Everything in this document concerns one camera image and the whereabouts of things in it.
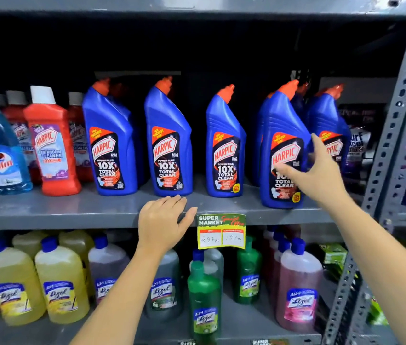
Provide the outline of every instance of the green liquid bottle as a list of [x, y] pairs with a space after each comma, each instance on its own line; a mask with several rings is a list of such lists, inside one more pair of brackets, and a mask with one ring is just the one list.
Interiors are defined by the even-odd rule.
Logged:
[[205, 275], [203, 262], [194, 261], [187, 283], [193, 339], [198, 345], [216, 344], [220, 335], [220, 282]]
[[262, 255], [252, 248], [252, 237], [246, 237], [246, 248], [237, 253], [237, 276], [234, 283], [234, 300], [240, 304], [252, 304], [259, 299], [260, 267]]

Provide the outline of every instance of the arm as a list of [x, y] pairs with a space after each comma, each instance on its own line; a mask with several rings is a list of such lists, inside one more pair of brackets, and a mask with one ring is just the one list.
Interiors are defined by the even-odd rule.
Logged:
[[177, 195], [144, 205], [139, 214], [139, 243], [134, 257], [71, 345], [133, 344], [160, 261], [193, 223], [196, 207], [190, 208], [177, 224], [186, 203], [185, 197]]
[[406, 344], [406, 249], [355, 204], [337, 163], [321, 139], [312, 137], [315, 164], [309, 172], [283, 164], [276, 169], [329, 212], [395, 335]]

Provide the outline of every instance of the green bottle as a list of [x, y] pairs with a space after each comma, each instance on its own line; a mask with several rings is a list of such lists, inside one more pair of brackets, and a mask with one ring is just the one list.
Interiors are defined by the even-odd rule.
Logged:
[[192, 262], [187, 280], [191, 311], [191, 333], [200, 345], [216, 344], [220, 334], [220, 282], [205, 275], [203, 262]]
[[259, 299], [260, 267], [262, 255], [252, 248], [252, 237], [246, 237], [246, 248], [238, 249], [237, 277], [234, 284], [234, 300], [240, 304], [252, 304]]

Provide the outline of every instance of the hand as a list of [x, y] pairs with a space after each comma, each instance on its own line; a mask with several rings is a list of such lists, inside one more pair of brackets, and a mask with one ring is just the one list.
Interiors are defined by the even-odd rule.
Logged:
[[177, 223], [187, 199], [176, 195], [147, 202], [139, 213], [138, 249], [157, 254], [160, 259], [173, 248], [193, 223], [197, 207], [190, 208]]
[[306, 195], [329, 210], [332, 203], [349, 198], [345, 190], [338, 164], [327, 153], [326, 146], [316, 134], [311, 134], [315, 147], [315, 164], [307, 172], [298, 171], [284, 163], [277, 163], [275, 168], [290, 178]]

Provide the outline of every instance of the yellow liquid bottle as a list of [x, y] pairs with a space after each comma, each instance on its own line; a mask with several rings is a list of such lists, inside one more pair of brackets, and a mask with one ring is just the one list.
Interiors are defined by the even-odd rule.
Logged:
[[55, 236], [44, 238], [41, 246], [35, 267], [51, 322], [67, 324], [84, 318], [89, 302], [80, 257], [71, 249], [58, 246]]
[[40, 230], [33, 230], [27, 234], [17, 234], [13, 237], [13, 247], [27, 253], [32, 260], [41, 250], [41, 240], [48, 235]]
[[0, 312], [9, 326], [38, 320], [46, 311], [40, 282], [29, 255], [0, 240]]
[[88, 253], [91, 248], [94, 248], [94, 241], [91, 236], [83, 230], [67, 230], [59, 234], [59, 244], [73, 250], [80, 256], [88, 296], [94, 296], [94, 284], [92, 283], [88, 260]]

